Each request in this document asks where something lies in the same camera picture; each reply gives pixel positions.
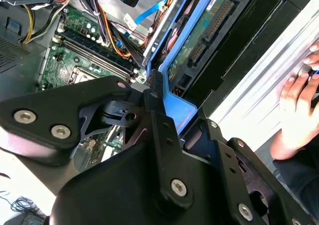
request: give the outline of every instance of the white sticker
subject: white sticker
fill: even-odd
[[[217,0],[211,0],[210,3],[208,4],[206,10],[210,11],[210,9],[213,7],[213,5],[216,3]]]
[[[138,25],[134,22],[134,20],[132,19],[132,17],[131,17],[128,13],[125,14],[125,16],[124,16],[124,21],[125,21],[125,23],[128,25],[128,27],[129,27],[129,29],[130,29],[131,31],[135,30],[136,27],[138,26]]]

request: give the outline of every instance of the cable bundle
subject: cable bundle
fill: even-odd
[[[31,199],[27,199],[25,197],[19,197],[13,203],[10,203],[4,196],[9,195],[7,191],[0,191],[1,193],[6,193],[0,196],[1,199],[6,200],[10,204],[10,209],[16,213],[32,213],[36,216],[39,216],[40,209],[34,204]]]
[[[43,28],[41,28],[39,31],[35,32],[32,34],[33,28],[34,28],[34,22],[35,22],[35,16],[34,16],[34,11],[32,11],[29,6],[27,5],[23,5],[25,7],[25,9],[28,11],[28,16],[29,16],[29,21],[30,21],[30,25],[29,25],[29,29],[28,29],[28,33],[26,34],[26,36],[21,39],[20,42],[28,44],[31,41],[45,35],[49,29],[51,28],[52,24],[54,23],[55,19],[57,18],[57,16],[61,13],[61,11],[69,4],[70,0],[63,0],[64,2],[57,6],[56,8],[54,8],[51,13],[50,16],[46,22],[46,24],[44,25]]]
[[[129,52],[123,53],[116,46],[116,42],[113,36],[113,32],[111,30],[111,25],[101,7],[98,0],[80,0],[82,6],[88,10],[92,15],[97,18],[100,34],[104,42],[107,42],[108,38],[114,48],[115,52],[123,57],[130,57],[131,54]]]
[[[165,6],[166,8],[170,6],[170,4],[173,2],[173,0],[167,0]],[[164,16],[164,12],[161,11],[159,13],[159,11],[156,12],[155,18],[154,18],[154,22],[151,25],[151,31],[149,32],[147,38],[145,39],[144,43],[141,45],[141,48],[145,48],[149,42],[149,39],[153,36],[154,32],[156,31],[159,23],[161,22],[161,20],[163,19]]]

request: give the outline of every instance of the yellow wire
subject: yellow wire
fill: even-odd
[[[31,35],[32,35],[32,31],[33,31],[33,16],[32,16],[32,12],[31,10],[24,4],[23,7],[26,9],[26,11],[28,12],[28,16],[29,16],[29,29],[28,29],[28,33],[26,34],[26,38],[24,40],[23,43],[28,42],[28,40],[30,40]]]

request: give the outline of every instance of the white surface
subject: white surface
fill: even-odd
[[[11,184],[11,180],[0,176],[0,191],[10,191],[10,194],[4,196],[6,193],[0,193],[0,197],[4,197],[9,200],[10,203],[14,202],[18,195],[14,192],[14,186]],[[10,209],[10,204],[6,200],[0,199],[0,225],[3,225],[9,219],[19,215]]]
[[[318,9],[319,0],[311,0],[210,116],[227,140],[241,138],[256,151],[280,129],[279,95],[319,36]]]

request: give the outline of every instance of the finger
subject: finger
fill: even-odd
[[[314,74],[308,85],[302,90],[297,101],[296,112],[299,114],[310,114],[311,100],[319,85],[319,74]]]
[[[310,46],[309,50],[310,50],[311,52],[319,51],[319,42],[316,42],[315,44],[313,44],[312,46]]]
[[[283,88],[283,90],[280,94],[280,98],[279,98],[279,109],[281,111],[285,110],[286,97],[287,97],[287,94],[288,94],[290,88],[293,86],[294,82],[295,82],[295,78],[290,77],[284,85],[284,88]]]
[[[307,56],[306,58],[304,58],[303,62],[305,64],[314,64],[319,62],[319,54],[311,54],[309,56]]]
[[[313,70],[319,70],[319,63],[309,64]]]
[[[308,73],[303,72],[299,76],[299,78],[296,80],[296,82],[293,84],[293,86],[290,88],[286,97],[286,104],[285,104],[287,112],[296,111],[297,100],[304,87],[305,82],[308,79],[308,76],[309,76]]]

